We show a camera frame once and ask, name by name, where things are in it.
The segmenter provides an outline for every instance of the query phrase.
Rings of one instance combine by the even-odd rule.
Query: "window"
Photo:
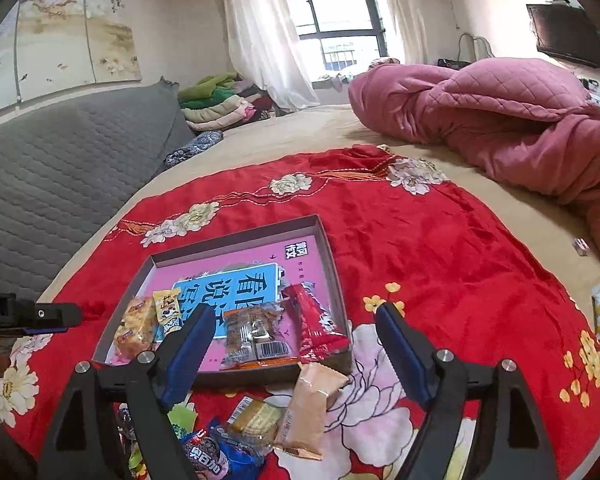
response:
[[[364,72],[386,56],[375,0],[287,0],[312,81]]]

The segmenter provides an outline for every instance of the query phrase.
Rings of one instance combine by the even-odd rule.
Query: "blue cookie package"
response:
[[[256,480],[264,465],[264,457],[252,446],[231,438],[218,418],[181,438],[180,444],[205,480]]]

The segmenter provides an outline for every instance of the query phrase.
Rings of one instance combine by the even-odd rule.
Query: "beige bed sheet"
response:
[[[241,126],[225,133],[224,141],[217,146],[160,174],[138,191],[74,255],[42,294],[40,301],[53,300],[104,235],[147,196],[164,193],[194,178],[218,171],[261,164],[300,152],[347,148],[357,143],[388,144],[397,155],[428,158],[454,183],[480,198],[529,247],[542,266],[558,277],[593,327],[590,291],[600,283],[600,261],[594,255],[578,256],[571,247],[574,238],[587,238],[584,222],[539,194],[488,179],[444,146],[413,146],[380,136],[365,128],[349,105],[322,106]]]

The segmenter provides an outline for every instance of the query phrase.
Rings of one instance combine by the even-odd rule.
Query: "yellow snack wrapper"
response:
[[[178,303],[179,293],[180,288],[157,290],[154,292],[155,311],[158,316],[158,323],[160,323],[164,330],[165,337],[171,332],[180,330],[183,325],[180,304]]]

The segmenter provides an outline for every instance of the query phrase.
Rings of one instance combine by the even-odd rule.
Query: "television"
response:
[[[600,68],[600,33],[584,10],[563,4],[527,5],[538,52]]]

